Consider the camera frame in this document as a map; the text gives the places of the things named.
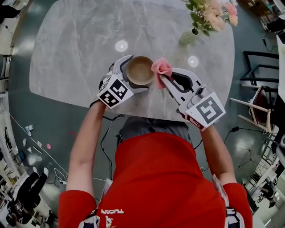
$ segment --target gray pants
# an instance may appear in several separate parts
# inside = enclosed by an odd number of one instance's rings
[[[144,117],[129,117],[117,135],[119,141],[122,142],[126,139],[145,135],[152,132],[165,132],[177,135],[185,139],[191,145],[191,140],[188,132],[188,126],[184,122],[151,119]]]

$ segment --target pink napkin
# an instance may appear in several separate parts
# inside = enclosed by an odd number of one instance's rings
[[[168,77],[171,77],[172,75],[172,66],[165,58],[160,58],[157,61],[155,61],[151,66],[151,71],[155,73],[155,79],[156,79],[156,86],[158,89],[165,88],[165,85],[163,81],[160,78],[160,74],[165,74]]]

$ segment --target black and white marker cube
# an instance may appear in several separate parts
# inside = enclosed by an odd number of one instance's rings
[[[112,109],[133,95],[133,92],[130,91],[121,80],[119,80],[118,76],[113,74],[105,80],[97,94],[97,97]]]
[[[215,92],[203,98],[199,103],[186,111],[185,119],[200,130],[205,130],[217,122],[226,111]]]

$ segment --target cup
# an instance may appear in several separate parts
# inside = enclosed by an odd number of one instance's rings
[[[153,61],[145,56],[133,58],[126,67],[128,79],[135,85],[144,86],[150,84],[155,74],[151,71]]]

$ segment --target sleeve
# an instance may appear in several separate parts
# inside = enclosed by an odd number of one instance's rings
[[[85,191],[70,190],[61,193],[58,205],[59,228],[78,228],[94,209],[96,201]]]
[[[238,183],[228,183],[223,188],[228,195],[230,207],[242,215],[246,228],[252,228],[252,213],[244,187]]]

